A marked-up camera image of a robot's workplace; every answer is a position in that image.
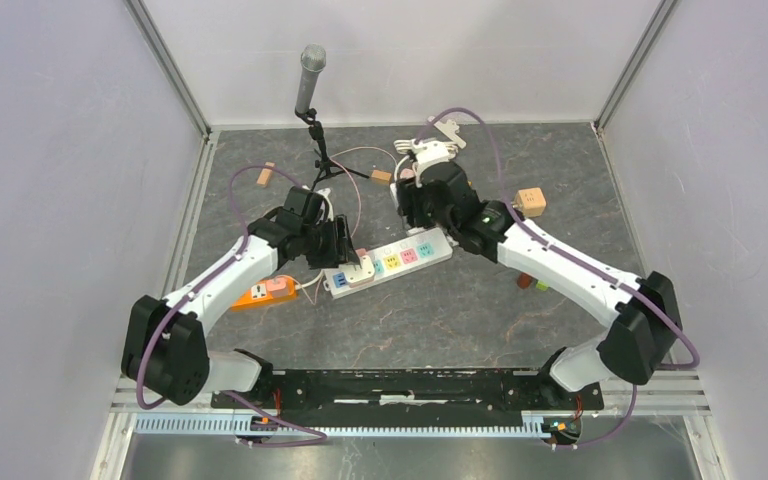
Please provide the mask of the long white power strip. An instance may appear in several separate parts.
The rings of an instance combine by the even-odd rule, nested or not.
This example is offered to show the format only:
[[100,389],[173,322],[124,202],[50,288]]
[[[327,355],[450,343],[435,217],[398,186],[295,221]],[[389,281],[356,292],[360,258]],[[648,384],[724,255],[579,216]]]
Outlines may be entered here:
[[373,281],[350,288],[344,271],[349,265],[324,270],[324,287],[334,299],[378,286],[439,264],[453,255],[453,244],[440,228],[419,229],[411,235],[367,251],[374,261],[376,275]]

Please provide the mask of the beige dragon cube adapter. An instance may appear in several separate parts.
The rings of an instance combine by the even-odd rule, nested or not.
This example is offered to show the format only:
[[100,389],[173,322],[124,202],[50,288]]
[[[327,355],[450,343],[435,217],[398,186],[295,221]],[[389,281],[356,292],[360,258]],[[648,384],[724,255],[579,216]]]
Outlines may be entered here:
[[547,200],[539,187],[520,189],[516,192],[513,206],[528,218],[539,217],[547,207]]

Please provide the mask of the white cube adapter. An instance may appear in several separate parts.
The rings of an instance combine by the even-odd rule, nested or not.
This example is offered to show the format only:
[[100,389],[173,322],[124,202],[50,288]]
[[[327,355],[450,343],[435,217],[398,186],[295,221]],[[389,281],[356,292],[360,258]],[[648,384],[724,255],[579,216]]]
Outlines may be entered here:
[[345,269],[344,275],[350,288],[357,288],[365,285],[375,278],[376,270],[374,261],[370,256],[365,255],[360,258],[359,264],[349,265]]

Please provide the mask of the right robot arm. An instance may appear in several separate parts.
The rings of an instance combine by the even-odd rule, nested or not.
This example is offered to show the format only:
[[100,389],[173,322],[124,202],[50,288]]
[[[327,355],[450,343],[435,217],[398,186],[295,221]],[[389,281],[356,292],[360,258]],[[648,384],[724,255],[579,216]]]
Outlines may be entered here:
[[606,331],[563,348],[544,366],[540,400],[562,408],[585,386],[609,377],[645,385],[682,329],[673,282],[617,269],[569,247],[500,200],[482,200],[464,170],[442,162],[391,188],[411,227],[441,228],[464,251],[545,282],[583,308]]

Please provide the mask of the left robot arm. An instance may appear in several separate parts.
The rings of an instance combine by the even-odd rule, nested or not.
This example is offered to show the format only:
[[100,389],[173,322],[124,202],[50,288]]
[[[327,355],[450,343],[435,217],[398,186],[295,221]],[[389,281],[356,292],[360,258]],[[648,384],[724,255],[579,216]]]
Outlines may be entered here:
[[132,306],[121,359],[136,383],[136,402],[154,409],[186,405],[203,392],[234,391],[250,407],[266,405],[274,381],[266,361],[246,352],[212,353],[206,337],[231,306],[257,283],[299,257],[312,270],[358,263],[345,216],[326,196],[293,187],[283,205],[243,230],[206,271],[161,298]]

